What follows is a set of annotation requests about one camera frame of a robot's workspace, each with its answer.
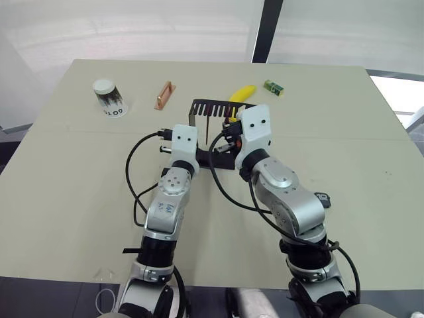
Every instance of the white curtain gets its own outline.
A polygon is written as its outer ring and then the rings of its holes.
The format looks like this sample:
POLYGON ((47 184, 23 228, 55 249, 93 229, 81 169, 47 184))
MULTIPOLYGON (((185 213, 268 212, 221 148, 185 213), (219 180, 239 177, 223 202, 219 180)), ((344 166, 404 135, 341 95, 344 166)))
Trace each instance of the white curtain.
POLYGON ((284 0, 268 62, 424 74, 424 0, 284 0))
POLYGON ((76 58, 249 62, 263 0, 0 0, 0 126, 31 123, 76 58))

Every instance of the white cup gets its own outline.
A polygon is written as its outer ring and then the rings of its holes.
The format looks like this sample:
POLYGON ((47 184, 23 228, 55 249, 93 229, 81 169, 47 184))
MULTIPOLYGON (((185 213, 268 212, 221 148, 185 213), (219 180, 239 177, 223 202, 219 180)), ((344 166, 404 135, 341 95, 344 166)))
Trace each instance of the white cup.
POLYGON ((93 89, 106 116, 119 118, 127 113, 128 106, 122 100, 121 94, 113 81, 98 79, 94 82, 93 89))

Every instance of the black cable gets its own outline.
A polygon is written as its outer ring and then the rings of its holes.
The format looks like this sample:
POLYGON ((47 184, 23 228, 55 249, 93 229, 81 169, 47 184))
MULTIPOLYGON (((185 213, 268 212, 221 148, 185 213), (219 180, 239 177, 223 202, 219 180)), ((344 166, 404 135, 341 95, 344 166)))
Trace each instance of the black cable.
POLYGON ((184 286, 183 278, 181 277, 181 274, 177 270, 176 266, 174 266, 174 276, 177 281, 178 293, 180 294, 180 302, 178 303, 178 312, 176 318, 183 318, 187 305, 186 287, 184 286))
POLYGON ((152 134, 148 134, 147 136, 141 138, 136 144, 135 146, 131 149, 128 158, 127 158, 127 162, 125 163, 125 178, 127 179, 127 184, 128 187, 132 193, 132 196, 135 198, 135 201, 138 203, 139 206, 141 206, 141 208, 143 209, 143 211, 147 214, 147 209, 144 207, 144 205, 141 203, 140 199, 137 197, 137 194, 135 193, 133 186, 131 185, 131 181, 130 181, 130 176, 129 176, 129 166, 130 166, 130 161, 131 161, 131 157, 133 156, 135 150, 137 150, 138 146, 140 146, 144 141, 146 141, 149 138, 152 138, 154 136, 158 136, 159 132, 154 132, 152 134))
MULTIPOLYGON (((334 245, 334 242, 329 240, 329 243, 331 245, 334 245)), ((338 247, 337 250, 346 258, 347 262, 350 265, 350 268, 352 268, 353 277, 355 279, 355 296, 357 303, 360 303, 360 281, 359 281, 359 275, 358 271, 356 270, 355 264, 353 263, 352 259, 349 257, 349 255, 343 250, 341 247, 338 247)))
MULTIPOLYGON (((236 200, 234 200, 225 190, 224 190, 224 188, 223 188, 223 186, 221 185, 221 183, 220 183, 220 181, 219 181, 219 179, 218 179, 218 176, 217 176, 217 173, 216 173, 216 171, 215 171, 215 167, 214 167, 214 165, 213 165, 213 158, 212 158, 212 152, 213 152, 213 149, 214 149, 214 147, 215 147, 215 145, 217 144, 217 142, 218 142, 218 140, 220 139, 220 138, 222 138, 224 136, 224 134, 223 133, 220 133, 214 140, 213 140, 213 142, 211 143, 211 146, 209 147, 209 151, 208 151, 208 161, 209 161, 209 168, 210 168, 210 170, 211 170, 211 173, 212 173, 212 176, 213 176, 213 179, 215 180, 215 183, 217 184, 217 187, 218 187, 218 189, 219 189, 219 191, 221 191, 221 193, 231 202, 231 203, 233 203, 233 204, 235 204, 236 206, 238 206, 238 207, 241 207, 242 209, 247 209, 247 210, 251 210, 251 211, 257 211, 257 209, 256 208, 254 208, 254 207, 249 207, 249 206, 247 206, 247 205, 244 205, 244 204, 241 204, 241 203, 239 203, 239 202, 237 202, 236 200)), ((271 214, 271 212, 270 211, 267 211, 267 210, 262 210, 262 209, 259 209, 262 213, 264 213, 264 214, 271 214)))
MULTIPOLYGON (((147 192, 149 192, 149 191, 152 191, 154 188, 156 188, 158 186, 158 183, 156 182, 154 185, 152 185, 150 188, 148 188, 148 189, 146 189, 146 190, 144 190, 142 193, 140 193, 137 197, 140 199, 140 197, 143 195, 143 194, 145 194, 145 193, 147 193, 147 192)), ((143 227, 144 226, 144 224, 142 224, 142 223, 139 223, 138 221, 137 221, 137 201, 136 200, 134 200, 134 207, 133 207, 133 209, 132 209, 132 216, 133 216, 133 219, 134 219, 134 223, 135 223, 135 225, 137 225, 138 227, 143 227)))

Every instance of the floor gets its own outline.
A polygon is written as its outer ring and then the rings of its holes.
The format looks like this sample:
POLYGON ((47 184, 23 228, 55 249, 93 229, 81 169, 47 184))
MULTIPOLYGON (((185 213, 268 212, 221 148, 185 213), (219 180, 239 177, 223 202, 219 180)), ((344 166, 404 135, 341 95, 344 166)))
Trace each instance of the floor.
MULTIPOLYGON (((55 282, 0 277, 0 317, 7 318, 94 318, 95 296, 103 288, 115 295, 119 285, 55 282)), ((262 290, 280 317, 299 317, 287 290, 262 290)), ((227 318, 225 288, 188 288, 193 318, 227 318)), ((362 303, 369 303, 399 318, 409 318, 414 311, 424 311, 424 291, 364 291, 362 303)), ((108 312, 112 306, 109 293, 99 297, 99 308, 108 312)))

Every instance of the connector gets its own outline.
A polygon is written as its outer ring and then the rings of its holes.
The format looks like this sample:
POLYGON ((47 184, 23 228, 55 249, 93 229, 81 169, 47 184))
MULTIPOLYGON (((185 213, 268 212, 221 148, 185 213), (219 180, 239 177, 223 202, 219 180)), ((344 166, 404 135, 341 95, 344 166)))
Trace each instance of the connector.
POLYGON ((172 129, 165 129, 158 131, 158 135, 161 136, 164 140, 172 140, 172 129))
POLYGON ((233 123, 223 125, 223 135, 224 135, 224 137, 240 136, 242 133, 243 133, 243 129, 241 127, 241 121, 235 121, 233 123))

